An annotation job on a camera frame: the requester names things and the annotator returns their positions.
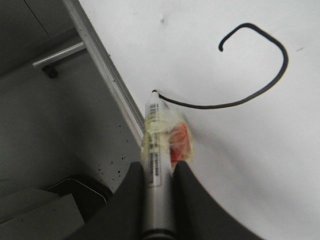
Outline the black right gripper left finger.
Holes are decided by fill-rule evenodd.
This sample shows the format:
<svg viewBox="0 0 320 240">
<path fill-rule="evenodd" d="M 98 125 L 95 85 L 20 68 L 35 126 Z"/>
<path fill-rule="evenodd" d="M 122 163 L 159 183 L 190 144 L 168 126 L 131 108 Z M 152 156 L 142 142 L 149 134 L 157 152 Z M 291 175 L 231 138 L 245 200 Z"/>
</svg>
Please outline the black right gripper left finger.
<svg viewBox="0 0 320 240">
<path fill-rule="evenodd" d="M 139 240 L 144 199 L 141 163 L 130 164 L 127 174 L 110 201 L 69 240 Z"/>
</svg>

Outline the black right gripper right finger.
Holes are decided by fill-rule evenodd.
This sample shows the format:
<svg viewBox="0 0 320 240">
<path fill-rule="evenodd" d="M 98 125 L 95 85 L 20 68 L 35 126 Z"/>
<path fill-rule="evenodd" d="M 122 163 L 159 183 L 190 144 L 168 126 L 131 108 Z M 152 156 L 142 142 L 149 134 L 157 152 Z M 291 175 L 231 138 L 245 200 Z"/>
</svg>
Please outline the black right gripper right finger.
<svg viewBox="0 0 320 240">
<path fill-rule="evenodd" d="M 260 240 L 205 190 L 185 161 L 173 172 L 173 205 L 179 240 Z"/>
</svg>

